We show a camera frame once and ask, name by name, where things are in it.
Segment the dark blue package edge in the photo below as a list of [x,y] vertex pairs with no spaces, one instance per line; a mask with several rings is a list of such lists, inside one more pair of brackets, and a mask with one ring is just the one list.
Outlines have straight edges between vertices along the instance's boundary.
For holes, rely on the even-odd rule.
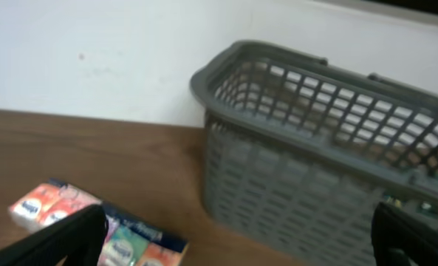
[[[74,185],[72,183],[64,182],[61,180],[57,180],[54,178],[50,178],[48,180],[48,183],[50,185],[57,186],[59,188],[73,185],[76,188],[79,188],[82,191],[85,191],[88,194],[91,194],[87,190],[84,190],[77,185]],[[141,237],[147,239],[150,242],[153,242],[159,246],[162,246],[164,248],[167,248],[172,251],[176,251],[177,253],[182,253],[188,244],[187,241],[184,239],[179,238],[178,236],[174,236],[172,234],[166,233],[165,231],[162,231],[158,228],[155,228],[153,226],[150,226],[143,222],[138,216],[135,216],[133,214],[130,214],[128,211],[124,211],[120,208],[118,208],[116,205],[111,204],[109,202],[103,201],[101,197],[97,197],[99,200],[102,201],[101,205],[103,207],[103,210],[105,211],[107,216],[110,216],[116,220],[119,221],[119,223],[131,231],[135,232],[136,234],[140,235]]]

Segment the wall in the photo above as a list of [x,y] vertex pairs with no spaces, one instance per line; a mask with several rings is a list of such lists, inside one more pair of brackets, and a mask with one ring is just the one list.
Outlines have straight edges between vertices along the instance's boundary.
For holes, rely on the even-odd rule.
[[438,93],[438,27],[304,0],[0,0],[0,109],[202,125],[188,80],[260,39]]

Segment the brown wooden surface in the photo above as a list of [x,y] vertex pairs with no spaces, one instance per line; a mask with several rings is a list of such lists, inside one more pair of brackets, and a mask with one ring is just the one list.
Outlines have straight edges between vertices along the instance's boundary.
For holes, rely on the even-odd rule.
[[184,266],[299,265],[205,213],[204,138],[202,129],[0,111],[0,248],[27,236],[8,206],[55,177],[188,239]]

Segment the laundry basket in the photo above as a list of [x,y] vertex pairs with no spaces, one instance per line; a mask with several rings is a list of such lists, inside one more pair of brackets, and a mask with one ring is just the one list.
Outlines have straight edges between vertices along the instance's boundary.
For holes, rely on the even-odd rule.
[[438,231],[438,96],[241,41],[191,79],[206,111],[204,205],[311,265],[374,265],[374,208]]

